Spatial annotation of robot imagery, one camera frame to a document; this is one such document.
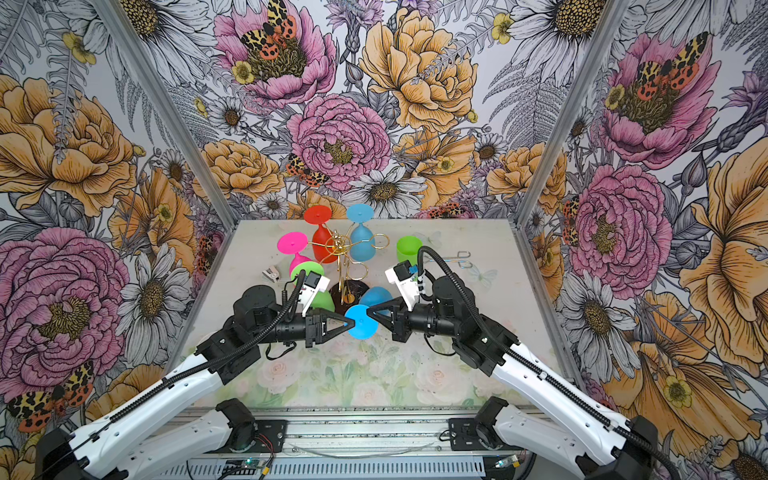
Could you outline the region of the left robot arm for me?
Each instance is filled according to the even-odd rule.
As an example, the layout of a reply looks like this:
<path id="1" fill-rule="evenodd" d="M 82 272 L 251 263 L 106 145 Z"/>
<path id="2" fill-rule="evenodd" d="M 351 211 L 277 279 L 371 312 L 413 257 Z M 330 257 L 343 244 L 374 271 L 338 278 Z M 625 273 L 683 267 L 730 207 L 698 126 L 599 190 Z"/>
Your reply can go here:
<path id="1" fill-rule="evenodd" d="M 255 420 L 238 400 L 201 418 L 161 429 L 197 400 L 255 364 L 260 345 L 323 344 L 349 330 L 353 320 L 333 309 L 306 308 L 299 287 L 279 303 L 273 288 L 247 289 L 233 314 L 168 375 L 113 412 L 73 432 L 47 433 L 37 445 L 37 479 L 150 479 L 190 457 L 228 446 L 249 449 Z"/>

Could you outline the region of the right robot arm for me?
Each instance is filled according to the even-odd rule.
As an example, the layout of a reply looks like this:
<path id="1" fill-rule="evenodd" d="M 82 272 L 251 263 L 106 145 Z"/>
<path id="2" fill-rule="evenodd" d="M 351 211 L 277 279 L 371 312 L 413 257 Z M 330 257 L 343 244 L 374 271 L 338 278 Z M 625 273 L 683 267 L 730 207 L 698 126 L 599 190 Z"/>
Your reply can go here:
<path id="1" fill-rule="evenodd" d="M 397 342 L 406 342 L 414 332 L 450 338 L 461 361 L 545 414 L 544 419 L 532 417 L 490 398 L 475 417 L 477 435 L 488 446 L 522 447 L 583 479 L 649 479 L 655 467 L 668 464 L 649 420 L 629 419 L 567 382 L 511 331 L 482 314 L 458 277 L 438 278 L 430 300 L 404 294 L 367 313 Z"/>

